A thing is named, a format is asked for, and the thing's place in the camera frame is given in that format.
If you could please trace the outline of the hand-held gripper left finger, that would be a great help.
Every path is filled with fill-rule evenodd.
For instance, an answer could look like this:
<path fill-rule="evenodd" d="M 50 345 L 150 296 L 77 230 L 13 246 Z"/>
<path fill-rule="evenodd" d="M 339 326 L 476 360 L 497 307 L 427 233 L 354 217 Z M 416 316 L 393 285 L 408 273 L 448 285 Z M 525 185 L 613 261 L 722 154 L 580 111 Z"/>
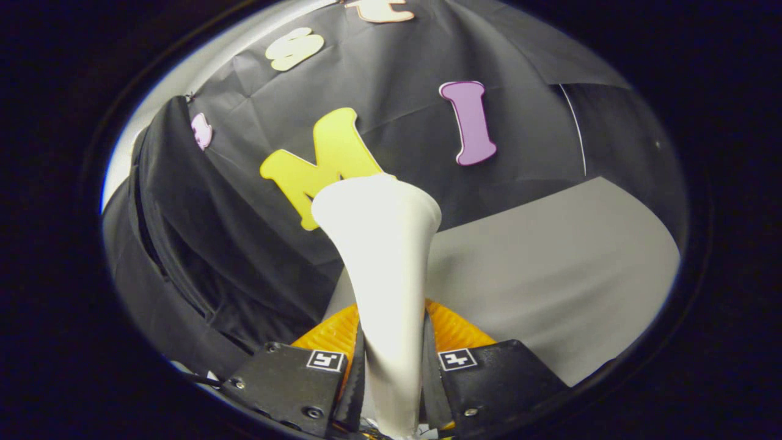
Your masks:
<path fill-rule="evenodd" d="M 364 333 L 352 304 L 291 345 L 266 343 L 221 392 L 268 420 L 319 438 L 357 433 L 364 403 Z"/>

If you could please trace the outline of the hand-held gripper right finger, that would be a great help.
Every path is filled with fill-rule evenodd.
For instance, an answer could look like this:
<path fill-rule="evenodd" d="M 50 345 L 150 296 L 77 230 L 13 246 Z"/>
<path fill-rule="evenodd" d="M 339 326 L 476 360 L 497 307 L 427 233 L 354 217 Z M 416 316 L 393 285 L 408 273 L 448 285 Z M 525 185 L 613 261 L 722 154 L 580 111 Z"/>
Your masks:
<path fill-rule="evenodd" d="M 497 342 L 430 299 L 423 337 L 422 399 L 441 438 L 494 438 L 525 428 L 571 392 L 519 340 Z"/>

